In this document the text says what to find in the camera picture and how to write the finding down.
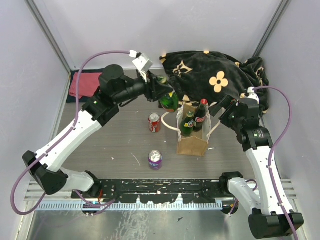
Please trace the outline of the green bottle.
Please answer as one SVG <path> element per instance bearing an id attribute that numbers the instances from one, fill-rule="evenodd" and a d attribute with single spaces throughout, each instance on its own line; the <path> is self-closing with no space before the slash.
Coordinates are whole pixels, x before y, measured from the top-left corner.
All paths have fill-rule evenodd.
<path id="1" fill-rule="evenodd" d="M 169 83 L 165 76 L 158 76 L 157 80 L 171 88 L 173 88 Z M 167 112 L 173 113 L 176 112 L 179 108 L 179 98 L 175 90 L 173 89 L 170 93 L 167 93 L 166 95 L 162 96 L 159 99 L 159 104 L 163 109 L 165 109 Z"/>
<path id="2" fill-rule="evenodd" d="M 188 111 L 186 117 L 181 121 L 179 125 L 181 135 L 184 137 L 189 137 L 194 129 L 194 112 Z"/>

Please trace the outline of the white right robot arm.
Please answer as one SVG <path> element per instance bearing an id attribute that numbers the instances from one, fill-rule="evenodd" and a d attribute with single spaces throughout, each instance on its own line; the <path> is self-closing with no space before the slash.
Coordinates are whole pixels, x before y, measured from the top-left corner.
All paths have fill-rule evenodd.
<path id="1" fill-rule="evenodd" d="M 219 191 L 225 197 L 234 196 L 246 210 L 252 235 L 260 239 L 294 236 L 304 224 L 301 213 L 295 212 L 283 189 L 274 158 L 270 132 L 260 125 L 259 97 L 234 99 L 226 95 L 210 107 L 211 116 L 221 109 L 220 123 L 236 133 L 237 141 L 252 166 L 259 193 L 248 186 L 237 172 L 224 172 L 219 178 Z"/>

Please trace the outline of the glass cola bottle red cap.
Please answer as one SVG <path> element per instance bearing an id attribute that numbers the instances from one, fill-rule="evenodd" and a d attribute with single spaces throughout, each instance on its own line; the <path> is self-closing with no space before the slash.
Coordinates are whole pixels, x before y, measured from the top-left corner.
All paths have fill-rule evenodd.
<path id="1" fill-rule="evenodd" d="M 207 99 L 203 98 L 200 101 L 199 106 L 197 107 L 197 109 L 194 112 L 194 126 L 193 126 L 193 131 L 194 132 L 199 132 L 202 130 L 203 127 L 203 123 L 206 120 L 206 114 L 207 114 L 207 110 L 206 107 L 208 106 L 208 101 Z"/>

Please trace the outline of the burlap canvas cat-print bag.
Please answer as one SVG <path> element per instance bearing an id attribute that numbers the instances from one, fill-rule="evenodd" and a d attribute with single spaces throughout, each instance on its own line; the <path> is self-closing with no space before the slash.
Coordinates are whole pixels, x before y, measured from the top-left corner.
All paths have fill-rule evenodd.
<path id="1" fill-rule="evenodd" d="M 183 118 L 186 117 L 188 111 L 195 111 L 196 108 L 184 103 L 176 111 L 176 125 L 177 127 L 170 126 L 166 123 L 165 117 L 173 112 L 165 112 L 161 116 L 162 125 L 170 130 L 177 132 L 178 142 L 177 142 L 177 154 L 187 155 L 187 156 L 198 156 L 203 157 L 208 150 L 208 144 L 211 134 L 221 125 L 221 122 L 212 127 L 211 116 L 209 114 L 209 109 L 206 106 L 206 120 L 204 121 L 204 126 L 199 132 L 192 132 L 190 136 L 183 136 L 181 130 L 179 129 L 180 123 Z"/>

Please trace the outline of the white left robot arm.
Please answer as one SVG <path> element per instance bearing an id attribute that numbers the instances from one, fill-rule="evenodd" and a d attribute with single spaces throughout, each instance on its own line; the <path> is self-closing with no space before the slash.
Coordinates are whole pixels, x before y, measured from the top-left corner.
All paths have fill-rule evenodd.
<path id="1" fill-rule="evenodd" d="M 77 113 L 73 122 L 56 136 L 46 147 L 37 152 L 27 151 L 22 159 L 29 173 L 47 195 L 60 190 L 77 190 L 88 198 L 95 198 L 101 183 L 90 171 L 77 172 L 62 167 L 67 158 L 89 136 L 104 127 L 120 110 L 143 95 L 156 102 L 173 92 L 163 76 L 150 71 L 137 72 L 132 79 L 124 74 L 121 66 L 105 67 L 98 78 L 99 86 Z"/>

